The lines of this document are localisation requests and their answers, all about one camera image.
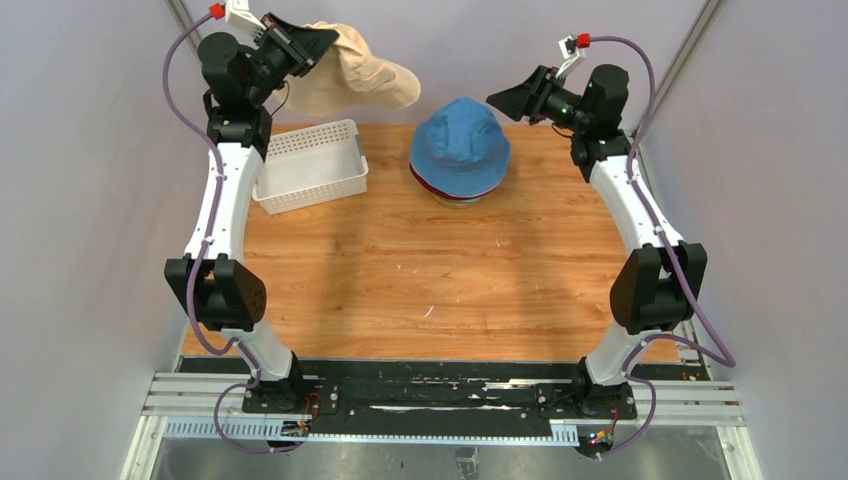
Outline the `wooden hat stand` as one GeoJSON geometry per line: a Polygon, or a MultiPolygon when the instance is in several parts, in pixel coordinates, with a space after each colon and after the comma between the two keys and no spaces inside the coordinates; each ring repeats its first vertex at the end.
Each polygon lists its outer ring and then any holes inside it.
{"type": "Polygon", "coordinates": [[[435,196],[434,200],[441,206],[454,210],[464,210],[469,208],[474,208],[476,205],[479,205],[483,198],[468,198],[468,199],[449,199],[440,196],[435,196]]]}

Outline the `blue hat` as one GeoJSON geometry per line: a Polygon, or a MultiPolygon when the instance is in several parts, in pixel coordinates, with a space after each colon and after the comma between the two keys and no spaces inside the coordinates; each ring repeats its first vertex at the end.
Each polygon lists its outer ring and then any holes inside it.
{"type": "Polygon", "coordinates": [[[490,109],[471,97],[443,106],[415,130],[409,162],[417,169],[508,172],[512,147],[490,109]]]}

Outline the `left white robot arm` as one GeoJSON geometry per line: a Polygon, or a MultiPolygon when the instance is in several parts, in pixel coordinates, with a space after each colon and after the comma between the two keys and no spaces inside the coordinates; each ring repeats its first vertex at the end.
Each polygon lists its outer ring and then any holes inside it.
{"type": "Polygon", "coordinates": [[[198,46],[207,85],[205,126],[193,123],[170,94],[165,96],[172,112],[206,145],[209,165],[196,226],[182,256],[167,260],[164,276],[201,345],[213,355],[236,351],[247,363],[248,400],[283,413],[314,413],[320,395],[305,381],[297,355],[265,319],[267,290],[244,263],[244,237],[252,190],[271,140],[272,115],[265,103],[289,77],[304,77],[316,67],[339,35],[296,26],[272,13],[247,21],[256,30],[252,44],[217,32],[198,46]]]}

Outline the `maroon bucket hat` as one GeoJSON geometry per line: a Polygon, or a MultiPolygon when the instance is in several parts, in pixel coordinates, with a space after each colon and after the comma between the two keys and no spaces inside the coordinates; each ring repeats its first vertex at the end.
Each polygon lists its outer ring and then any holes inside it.
{"type": "Polygon", "coordinates": [[[446,200],[476,201],[490,194],[505,179],[506,172],[484,169],[454,172],[440,169],[417,169],[409,165],[414,179],[428,192],[446,200]]]}

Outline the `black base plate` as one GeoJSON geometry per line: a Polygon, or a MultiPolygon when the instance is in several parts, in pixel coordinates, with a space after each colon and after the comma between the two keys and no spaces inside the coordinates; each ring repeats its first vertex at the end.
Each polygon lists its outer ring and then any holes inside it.
{"type": "Polygon", "coordinates": [[[552,420],[609,427],[633,420],[630,387],[592,387],[574,362],[300,362],[299,393],[270,380],[243,396],[256,414],[304,415],[314,433],[541,437],[552,420]]]}

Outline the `beige cap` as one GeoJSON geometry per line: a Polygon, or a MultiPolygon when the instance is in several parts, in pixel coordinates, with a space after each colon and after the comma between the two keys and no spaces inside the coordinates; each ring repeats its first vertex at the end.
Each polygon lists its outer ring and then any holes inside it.
{"type": "Polygon", "coordinates": [[[306,26],[338,34],[330,49],[303,77],[290,77],[274,92],[285,107],[323,117],[354,106],[404,109],[418,101],[421,84],[408,68],[373,54],[352,26],[318,21],[306,26]]]}

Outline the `white perforated basket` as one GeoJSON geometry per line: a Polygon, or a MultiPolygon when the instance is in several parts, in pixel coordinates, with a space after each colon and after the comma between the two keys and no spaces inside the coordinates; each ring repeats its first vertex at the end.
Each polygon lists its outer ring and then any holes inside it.
{"type": "Polygon", "coordinates": [[[274,134],[252,199],[277,215],[363,194],[368,173],[361,135],[351,119],[274,134]]]}

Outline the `aluminium frame rails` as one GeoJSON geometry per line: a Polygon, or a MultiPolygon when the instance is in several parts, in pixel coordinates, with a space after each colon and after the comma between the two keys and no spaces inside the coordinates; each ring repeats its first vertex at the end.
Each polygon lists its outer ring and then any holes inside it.
{"type": "MultiPolygon", "coordinates": [[[[507,129],[506,181],[474,208],[439,205],[407,170],[412,130],[364,126],[365,193],[248,210],[245,259],[266,321],[299,356],[327,360],[574,362],[610,324],[625,259],[599,196],[543,127],[507,129]]],[[[314,433],[304,415],[242,409],[237,357],[185,342],[153,377],[126,479],[757,479],[732,384],[688,347],[635,373],[636,417],[552,420],[541,437],[314,433]]]]}

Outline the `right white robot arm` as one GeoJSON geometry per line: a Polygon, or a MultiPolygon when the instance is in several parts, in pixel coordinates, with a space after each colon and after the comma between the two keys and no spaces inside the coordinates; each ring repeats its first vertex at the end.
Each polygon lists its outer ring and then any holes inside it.
{"type": "Polygon", "coordinates": [[[548,120],[571,133],[571,158],[608,208],[628,257],[609,294],[612,323],[583,357],[567,394],[579,415],[620,409],[630,395],[627,376],[647,347],[689,320],[707,253],[689,243],[641,186],[639,161],[619,124],[629,97],[629,74],[619,66],[593,69],[583,93],[564,88],[549,67],[493,93],[487,103],[514,121],[548,120]]]}

